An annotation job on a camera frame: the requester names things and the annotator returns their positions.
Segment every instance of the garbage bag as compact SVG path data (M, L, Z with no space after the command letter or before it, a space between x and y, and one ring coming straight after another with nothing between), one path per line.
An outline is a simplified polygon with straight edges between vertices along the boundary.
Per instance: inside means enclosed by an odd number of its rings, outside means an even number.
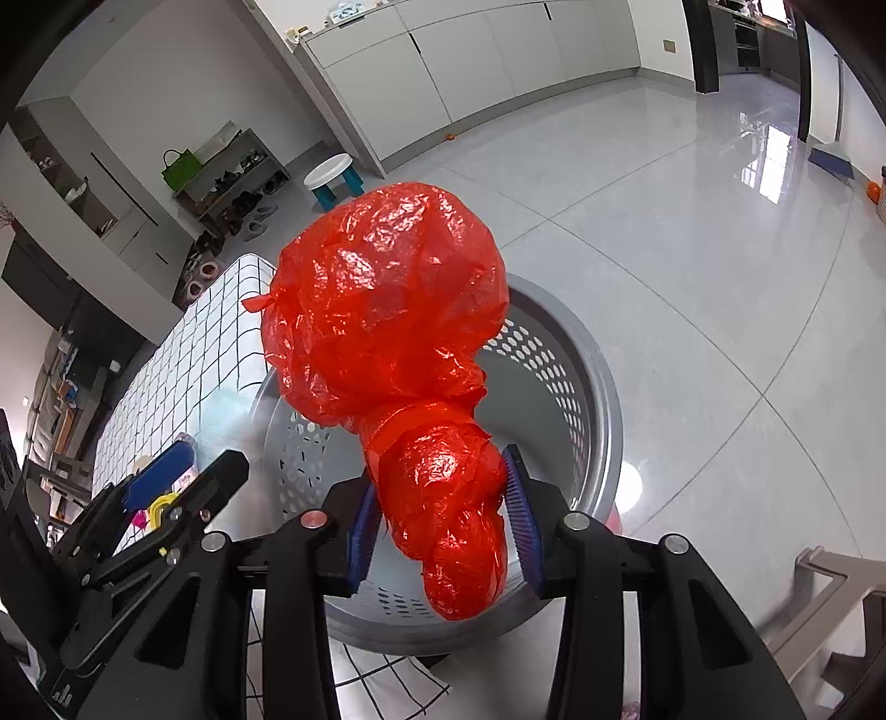
M508 308L492 234L452 193L401 183L317 220L280 254L263 310L265 356L306 418L360 437L394 542L421 560L448 620L504 584L504 463L474 421L474 356Z

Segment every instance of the teal stool leg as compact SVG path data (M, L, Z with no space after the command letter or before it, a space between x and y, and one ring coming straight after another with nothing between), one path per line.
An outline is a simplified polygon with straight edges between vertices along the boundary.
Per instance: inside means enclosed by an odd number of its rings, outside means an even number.
M349 165L345 169L345 172L341 174L341 176L345 178L345 182L347 183L347 186L351 188L351 192L354 194L354 197L358 197L363 194L363 180L354 169L353 165Z
M326 212L329 212L335 207L337 199L335 193L330 190L330 187L328 185L321 185L311 192L320 201L320 207L322 207Z

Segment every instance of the green handbag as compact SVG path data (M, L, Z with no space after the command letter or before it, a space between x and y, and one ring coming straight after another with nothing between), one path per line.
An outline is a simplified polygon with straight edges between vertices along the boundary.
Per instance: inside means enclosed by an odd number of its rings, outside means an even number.
M172 165L166 159L170 153L178 153L178 157L175 158ZM190 150L185 150L183 153L179 153L177 150L167 150L163 153L163 164L167 167L160 174L163 175L166 184L172 188L172 192L179 192L203 167Z

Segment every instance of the glossy tile floor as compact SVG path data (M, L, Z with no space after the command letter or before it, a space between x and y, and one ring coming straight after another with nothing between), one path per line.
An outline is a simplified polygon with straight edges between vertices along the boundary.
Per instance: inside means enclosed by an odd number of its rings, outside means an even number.
M390 180L455 192L509 271L587 325L624 416L626 533L686 535L766 636L805 547L886 559L886 227L806 161L795 93L721 80L707 97L631 78L551 98ZM275 262L319 214L302 190L251 251ZM543 716L561 615L443 661L452 690L428 715ZM860 651L860 619L830 647Z

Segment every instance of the metal screw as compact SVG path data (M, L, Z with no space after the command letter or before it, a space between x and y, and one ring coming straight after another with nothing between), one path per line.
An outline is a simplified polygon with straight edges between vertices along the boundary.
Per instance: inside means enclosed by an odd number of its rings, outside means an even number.
M664 539L664 547L674 555L685 555L689 552L689 541L682 535L669 535Z
M203 536L203 539L200 541L200 547L206 552L216 552L223 548L227 542L228 538L225 537L224 533L209 533L209 535Z
M564 515L563 524L570 530L587 530L591 527L591 519L584 513Z
M301 516L301 527L309 530L317 530L322 528L329 516L323 510L308 510Z

